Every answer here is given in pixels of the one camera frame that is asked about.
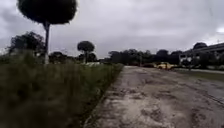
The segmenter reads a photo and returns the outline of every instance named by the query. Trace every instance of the road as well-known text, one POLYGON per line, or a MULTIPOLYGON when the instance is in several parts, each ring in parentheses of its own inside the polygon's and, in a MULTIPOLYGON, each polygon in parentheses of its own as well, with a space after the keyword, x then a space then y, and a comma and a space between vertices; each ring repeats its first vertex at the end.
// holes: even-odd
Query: road
POLYGON ((224 83, 125 67, 85 128, 224 128, 224 83))

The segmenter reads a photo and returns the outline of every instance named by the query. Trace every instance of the grass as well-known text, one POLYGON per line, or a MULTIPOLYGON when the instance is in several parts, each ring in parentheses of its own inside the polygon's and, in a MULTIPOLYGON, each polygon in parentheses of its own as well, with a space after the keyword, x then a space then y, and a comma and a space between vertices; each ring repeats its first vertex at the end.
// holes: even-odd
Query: grass
POLYGON ((29 55, 0 63, 0 125, 11 128, 81 128, 120 65, 68 62, 43 66, 29 55))
POLYGON ((197 71, 177 71, 177 72, 182 74, 187 74, 193 77, 199 77, 199 78, 204 78, 208 80, 216 80, 216 81, 224 82, 224 74, 197 72, 197 71))

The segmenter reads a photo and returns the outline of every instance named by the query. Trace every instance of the dirt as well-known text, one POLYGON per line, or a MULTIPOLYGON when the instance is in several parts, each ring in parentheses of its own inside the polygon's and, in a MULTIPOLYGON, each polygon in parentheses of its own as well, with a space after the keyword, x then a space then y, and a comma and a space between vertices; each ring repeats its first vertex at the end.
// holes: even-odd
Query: dirt
POLYGON ((224 83, 125 67, 85 128, 224 128, 224 83))

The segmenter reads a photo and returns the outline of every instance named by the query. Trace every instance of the cloud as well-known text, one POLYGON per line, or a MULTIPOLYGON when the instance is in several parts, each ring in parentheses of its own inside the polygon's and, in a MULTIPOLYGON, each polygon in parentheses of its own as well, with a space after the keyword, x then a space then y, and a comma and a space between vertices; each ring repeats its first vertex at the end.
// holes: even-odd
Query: cloud
MULTIPOLYGON (((16 10, 16 0, 3 1, 0 38, 31 30, 44 35, 41 25, 16 10)), ((75 19, 51 28, 50 48, 77 55, 77 43, 89 40, 100 57, 128 48, 186 50, 197 41, 217 37, 217 27, 224 24, 223 4, 221 0, 79 0, 75 19)))

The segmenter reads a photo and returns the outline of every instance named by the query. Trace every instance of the tree trunk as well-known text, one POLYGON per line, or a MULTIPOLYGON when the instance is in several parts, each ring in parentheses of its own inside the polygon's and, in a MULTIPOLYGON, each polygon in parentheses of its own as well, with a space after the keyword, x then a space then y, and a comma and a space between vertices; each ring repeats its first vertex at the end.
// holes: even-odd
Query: tree trunk
POLYGON ((50 24, 46 22, 44 24, 44 29, 46 31, 46 36, 45 36, 45 58, 44 58, 44 64, 48 65, 49 64, 49 33, 50 33, 50 24))
POLYGON ((84 54, 85 54, 85 57, 84 57, 84 58, 85 58, 85 60, 84 60, 84 62, 85 62, 85 64, 87 64, 87 62, 88 62, 88 60, 87 60, 87 59, 88 59, 88 53, 87 53, 87 52, 85 52, 84 54))

